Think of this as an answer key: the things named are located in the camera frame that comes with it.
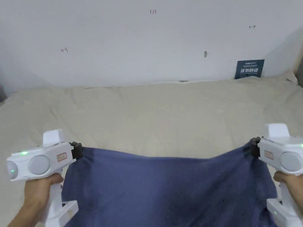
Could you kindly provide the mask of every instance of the red label sticker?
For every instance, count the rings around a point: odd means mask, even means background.
[[[66,153],[66,152],[57,155],[57,160],[58,160],[58,162],[60,162],[60,161],[62,161],[62,160],[64,160],[64,159],[67,159],[67,153]]]
[[[269,151],[264,151],[264,155],[265,157],[267,158],[270,158],[270,159],[274,159],[274,154],[272,152],[269,152]]]

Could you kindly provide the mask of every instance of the human hand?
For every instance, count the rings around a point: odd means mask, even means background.
[[[296,176],[276,172],[274,175],[274,180],[283,182],[287,185],[289,193],[303,214],[303,175]]]
[[[46,208],[50,187],[63,182],[63,177],[55,173],[49,177],[28,180],[24,187],[24,206],[37,206],[41,212]]]

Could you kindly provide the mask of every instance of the dark blue sign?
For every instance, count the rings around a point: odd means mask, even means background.
[[[263,60],[238,61],[235,79],[244,77],[261,77]]]

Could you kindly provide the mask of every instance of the controller handle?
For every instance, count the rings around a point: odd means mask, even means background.
[[[54,218],[62,208],[61,184],[53,184],[49,191],[49,200],[41,222],[45,223],[47,219]]]

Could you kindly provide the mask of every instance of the white handheld controller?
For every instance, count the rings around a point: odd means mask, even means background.
[[[285,174],[303,174],[303,138],[291,137],[285,124],[266,124],[266,135],[258,143],[259,159]],[[302,227],[303,216],[287,185],[280,183],[281,201],[267,199],[267,209],[284,227]]]
[[[43,145],[11,154],[7,158],[7,169],[11,181],[32,180],[61,173],[62,168],[73,163],[72,149],[65,141],[63,131],[52,130],[43,134]],[[78,212],[77,201],[63,202],[61,185],[50,188],[50,197],[41,220],[45,227],[63,227]]]

